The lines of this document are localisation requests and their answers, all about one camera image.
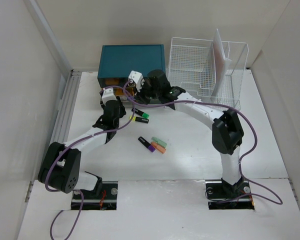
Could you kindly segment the teal drawer organizer box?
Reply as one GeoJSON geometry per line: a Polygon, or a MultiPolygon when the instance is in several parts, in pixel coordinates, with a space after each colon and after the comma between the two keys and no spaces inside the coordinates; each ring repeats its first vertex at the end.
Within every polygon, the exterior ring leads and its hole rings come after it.
{"type": "Polygon", "coordinates": [[[162,44],[103,45],[97,79],[102,90],[113,88],[116,97],[126,100],[122,88],[135,96],[134,83],[129,83],[131,71],[145,78],[150,71],[166,71],[165,48],[162,44]]]}

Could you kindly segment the clear mesh zip pouch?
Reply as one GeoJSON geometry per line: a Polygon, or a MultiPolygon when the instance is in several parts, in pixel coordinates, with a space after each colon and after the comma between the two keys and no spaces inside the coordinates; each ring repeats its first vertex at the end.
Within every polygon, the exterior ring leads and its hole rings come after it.
{"type": "Polygon", "coordinates": [[[232,62],[229,58],[226,57],[218,28],[215,30],[215,34],[212,41],[212,48],[215,67],[215,85],[211,96],[217,97],[219,92],[221,92],[222,90],[226,72],[232,62]]]}

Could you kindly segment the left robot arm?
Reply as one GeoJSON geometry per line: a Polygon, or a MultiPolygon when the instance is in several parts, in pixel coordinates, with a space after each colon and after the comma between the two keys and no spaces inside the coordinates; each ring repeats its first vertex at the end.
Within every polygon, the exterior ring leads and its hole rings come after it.
{"type": "Polygon", "coordinates": [[[49,192],[70,193],[80,182],[82,152],[107,144],[116,135],[120,119],[126,115],[125,107],[117,96],[101,101],[103,114],[81,136],[68,142],[53,142],[49,145],[41,163],[38,181],[49,192]]]}

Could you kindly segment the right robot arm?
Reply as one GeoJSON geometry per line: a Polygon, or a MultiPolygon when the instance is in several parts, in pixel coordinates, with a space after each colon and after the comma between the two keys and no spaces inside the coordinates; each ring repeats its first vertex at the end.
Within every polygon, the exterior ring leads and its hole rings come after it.
{"type": "Polygon", "coordinates": [[[233,109],[220,111],[205,105],[185,89],[171,86],[166,74],[159,69],[152,70],[147,77],[131,71],[128,80],[135,84],[136,100],[144,104],[158,100],[175,111],[193,117],[211,130],[212,145],[221,156],[222,193],[227,198],[237,197],[244,181],[239,167],[244,132],[237,112],[233,109]]]}

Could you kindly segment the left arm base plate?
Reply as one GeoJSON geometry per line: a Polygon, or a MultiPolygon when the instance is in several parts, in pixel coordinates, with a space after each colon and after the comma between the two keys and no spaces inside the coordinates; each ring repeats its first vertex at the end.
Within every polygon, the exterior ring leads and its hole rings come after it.
{"type": "Polygon", "coordinates": [[[97,192],[82,190],[82,210],[114,211],[117,209],[118,182],[104,181],[97,192]]]}

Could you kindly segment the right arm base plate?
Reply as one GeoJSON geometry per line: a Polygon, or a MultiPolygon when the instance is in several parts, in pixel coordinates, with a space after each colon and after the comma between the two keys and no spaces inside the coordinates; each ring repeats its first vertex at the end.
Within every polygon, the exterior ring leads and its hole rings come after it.
{"type": "Polygon", "coordinates": [[[234,186],[222,179],[205,181],[209,210],[254,210],[250,184],[242,179],[234,186]]]}

